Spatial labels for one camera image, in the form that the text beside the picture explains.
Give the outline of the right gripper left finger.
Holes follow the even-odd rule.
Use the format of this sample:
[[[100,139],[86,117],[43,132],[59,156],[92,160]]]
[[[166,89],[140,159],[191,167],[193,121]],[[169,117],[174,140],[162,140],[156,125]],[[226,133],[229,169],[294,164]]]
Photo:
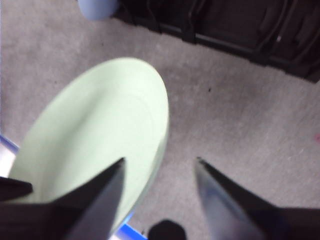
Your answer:
[[[0,201],[2,240],[106,240],[120,203],[126,160],[48,203]]]

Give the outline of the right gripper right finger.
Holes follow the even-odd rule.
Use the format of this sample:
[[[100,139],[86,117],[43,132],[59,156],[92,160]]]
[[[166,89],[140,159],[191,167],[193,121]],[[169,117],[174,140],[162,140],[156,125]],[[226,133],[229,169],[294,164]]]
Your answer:
[[[279,207],[196,158],[197,191],[214,240],[318,240],[318,208]]]

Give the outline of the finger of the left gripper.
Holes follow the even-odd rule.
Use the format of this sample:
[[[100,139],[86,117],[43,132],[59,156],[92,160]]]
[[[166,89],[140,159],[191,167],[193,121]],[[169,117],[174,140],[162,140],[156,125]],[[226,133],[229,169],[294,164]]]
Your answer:
[[[33,192],[33,185],[8,177],[0,177],[0,201],[8,201],[26,196]]]

